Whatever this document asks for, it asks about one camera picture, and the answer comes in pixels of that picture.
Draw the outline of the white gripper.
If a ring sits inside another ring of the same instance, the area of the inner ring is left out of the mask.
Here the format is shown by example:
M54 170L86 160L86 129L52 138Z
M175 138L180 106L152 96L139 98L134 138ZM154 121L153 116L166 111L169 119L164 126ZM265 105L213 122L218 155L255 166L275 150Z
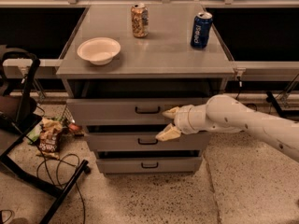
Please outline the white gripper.
M158 141L168 141L179 138L181 132L193 134L203 131L206 128L206 106L205 105L185 105L182 107L172 107L165 110L163 116L173 119L175 125L168 124L155 138Z

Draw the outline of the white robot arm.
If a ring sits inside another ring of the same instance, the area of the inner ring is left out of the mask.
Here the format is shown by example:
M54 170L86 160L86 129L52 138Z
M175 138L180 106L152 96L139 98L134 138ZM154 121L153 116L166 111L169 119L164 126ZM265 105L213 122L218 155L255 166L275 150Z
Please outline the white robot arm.
M289 158L299 161L299 123L252 110L227 95L215 95L204 105L184 105L163 112L173 120L156 135L159 141L201 131L238 133L244 131Z

